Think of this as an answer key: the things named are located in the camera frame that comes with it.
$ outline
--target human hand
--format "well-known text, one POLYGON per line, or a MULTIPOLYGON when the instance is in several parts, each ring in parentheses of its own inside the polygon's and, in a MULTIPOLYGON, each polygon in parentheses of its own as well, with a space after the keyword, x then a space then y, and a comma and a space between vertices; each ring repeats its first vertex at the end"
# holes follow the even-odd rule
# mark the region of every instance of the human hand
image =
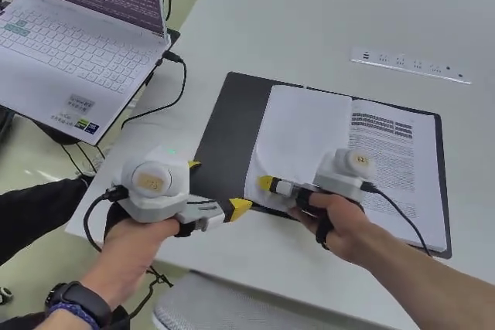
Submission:
MULTIPOLYGON (((361 265, 357 248, 376 226, 357 205, 342 196, 313 193, 309 198, 309 204, 326 209, 335 227, 334 231, 326 235, 326 246, 329 250, 348 262, 361 265)), ((298 207, 290 209, 288 213, 312 233, 316 233, 317 219, 308 216, 298 207)))
POLYGON ((100 295, 112 311, 138 289, 163 240, 179 232, 179 222, 138 223, 126 219, 107 235, 95 265, 80 281, 100 295))

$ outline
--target white paper sheet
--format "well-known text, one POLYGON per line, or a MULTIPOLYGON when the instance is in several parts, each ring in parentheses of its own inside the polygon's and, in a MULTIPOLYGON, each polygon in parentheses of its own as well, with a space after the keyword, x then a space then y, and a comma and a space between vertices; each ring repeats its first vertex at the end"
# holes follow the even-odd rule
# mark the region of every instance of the white paper sheet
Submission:
POLYGON ((347 147, 351 103, 350 97, 273 87, 251 155, 244 197, 286 211, 290 205, 280 196, 260 190, 258 177, 312 182, 323 155, 331 148, 347 147))

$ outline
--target white desk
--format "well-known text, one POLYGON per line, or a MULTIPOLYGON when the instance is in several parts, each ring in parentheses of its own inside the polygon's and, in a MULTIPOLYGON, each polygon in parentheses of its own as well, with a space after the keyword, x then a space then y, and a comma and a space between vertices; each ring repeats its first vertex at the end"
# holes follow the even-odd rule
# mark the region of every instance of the white desk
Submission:
MULTIPOLYGON (((448 265, 495 283, 492 251, 492 0, 198 0, 174 48, 189 67, 180 104, 128 125, 67 231, 129 156, 158 143, 194 156, 229 71, 301 83, 442 115, 453 258, 448 265), (407 53, 461 66, 472 86, 349 62, 352 46, 407 53)), ((179 91, 182 70, 162 67, 138 108, 179 91)), ((101 238, 106 208, 91 219, 101 238)), ((231 226, 171 239, 158 258, 392 328, 415 328, 365 271, 339 261, 288 220, 249 212, 231 226)))

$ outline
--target white laptop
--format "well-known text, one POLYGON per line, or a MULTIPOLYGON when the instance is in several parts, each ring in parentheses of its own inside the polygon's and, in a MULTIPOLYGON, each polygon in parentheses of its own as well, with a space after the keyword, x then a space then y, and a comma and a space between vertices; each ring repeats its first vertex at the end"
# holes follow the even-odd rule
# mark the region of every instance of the white laptop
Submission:
POLYGON ((162 14, 162 0, 15 0, 0 105, 97 144, 169 48, 162 14))

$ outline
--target power socket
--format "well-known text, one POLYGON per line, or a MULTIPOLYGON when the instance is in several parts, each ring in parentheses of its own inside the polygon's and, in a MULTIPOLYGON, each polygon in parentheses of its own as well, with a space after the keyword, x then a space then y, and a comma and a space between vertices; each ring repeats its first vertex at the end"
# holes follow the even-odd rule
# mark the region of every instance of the power socket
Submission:
POLYGON ((454 68, 451 65, 411 58, 405 54, 387 53, 369 48, 354 47, 351 52, 350 60, 357 63, 404 71, 406 73, 415 73, 427 77, 439 77, 457 83, 471 84, 464 76, 464 72, 461 72, 461 70, 454 68))

